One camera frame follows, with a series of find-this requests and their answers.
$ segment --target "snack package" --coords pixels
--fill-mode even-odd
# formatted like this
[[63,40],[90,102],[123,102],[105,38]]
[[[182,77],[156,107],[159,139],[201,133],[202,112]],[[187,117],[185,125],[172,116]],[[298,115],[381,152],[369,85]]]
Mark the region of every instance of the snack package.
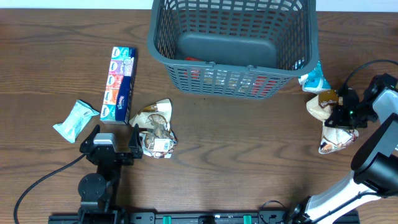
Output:
[[139,125],[142,150],[154,158],[170,158],[177,146],[177,139],[170,128],[172,104],[169,99],[160,100],[140,110],[130,121]]
[[342,104],[343,100],[338,97],[335,90],[328,90],[320,93],[307,102],[308,112],[316,119],[322,121],[322,139],[318,151],[320,154],[344,149],[357,140],[359,133],[355,129],[340,129],[326,127],[324,122],[331,115],[333,106]]
[[62,124],[54,125],[53,128],[70,143],[74,143],[91,117],[99,115],[99,113],[100,112],[94,110],[88,104],[81,100],[77,100],[68,118]]
[[298,78],[298,82],[303,91],[319,94],[323,91],[330,90],[331,86],[323,76],[321,62],[318,61],[317,66],[312,72],[302,75]]

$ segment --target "snack wrapper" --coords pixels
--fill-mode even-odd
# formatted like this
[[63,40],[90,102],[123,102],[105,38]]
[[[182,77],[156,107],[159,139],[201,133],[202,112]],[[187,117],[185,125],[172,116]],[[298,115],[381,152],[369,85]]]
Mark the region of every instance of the snack wrapper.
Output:
[[342,104],[343,100],[338,97],[335,90],[320,93],[307,102],[308,112],[316,119],[322,121],[322,139],[318,151],[320,154],[344,149],[357,140],[359,133],[355,129],[340,129],[326,127],[324,122],[329,118],[332,108],[336,104]]
[[144,154],[154,158],[170,158],[177,146],[177,139],[170,128],[172,104],[169,99],[160,100],[140,110],[130,121],[140,128]]

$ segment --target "wooden table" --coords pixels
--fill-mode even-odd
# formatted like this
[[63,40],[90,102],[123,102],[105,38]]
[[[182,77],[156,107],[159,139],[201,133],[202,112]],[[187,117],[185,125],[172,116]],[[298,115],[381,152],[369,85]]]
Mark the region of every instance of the wooden table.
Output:
[[[314,94],[292,80],[268,100],[188,95],[171,83],[147,51],[150,11],[0,11],[0,217],[13,223],[18,197],[30,184],[77,158],[81,141],[101,125],[127,148],[129,126],[93,118],[70,144],[53,129],[77,99],[100,109],[111,47],[138,48],[131,115],[157,100],[174,104],[179,143],[171,159],[144,157],[123,169],[118,204],[160,212],[256,210],[267,200],[294,205],[344,177],[353,155],[378,127],[358,141],[321,155],[322,124],[307,112]],[[377,58],[398,60],[397,14],[319,12],[323,71],[338,88],[356,67]],[[364,69],[350,81],[362,93],[374,75],[398,76],[393,65]],[[42,182],[19,209],[21,223],[47,223],[51,213],[76,212],[77,185],[96,167],[82,160]],[[363,223],[397,223],[397,199],[359,208]]]

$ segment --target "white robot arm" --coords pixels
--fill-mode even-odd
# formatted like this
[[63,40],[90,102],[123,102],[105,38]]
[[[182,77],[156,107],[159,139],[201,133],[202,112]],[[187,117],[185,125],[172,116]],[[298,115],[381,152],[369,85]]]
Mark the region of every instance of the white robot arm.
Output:
[[362,111],[355,112],[363,113],[364,104],[371,106],[369,114],[377,114],[381,126],[354,156],[352,171],[327,191],[298,205],[288,220],[332,224],[366,202],[398,193],[398,158],[392,155],[398,150],[397,80],[387,74],[377,76],[365,91],[364,101],[358,107]]

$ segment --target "white packet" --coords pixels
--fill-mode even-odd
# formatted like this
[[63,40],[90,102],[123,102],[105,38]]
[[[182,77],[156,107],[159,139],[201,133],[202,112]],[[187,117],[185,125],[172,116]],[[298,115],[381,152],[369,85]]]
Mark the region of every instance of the white packet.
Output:
[[76,100],[76,103],[67,119],[62,124],[54,125],[53,128],[70,143],[74,143],[81,130],[83,130],[86,124],[90,121],[91,117],[99,115],[99,113],[100,112],[94,110],[81,100]]

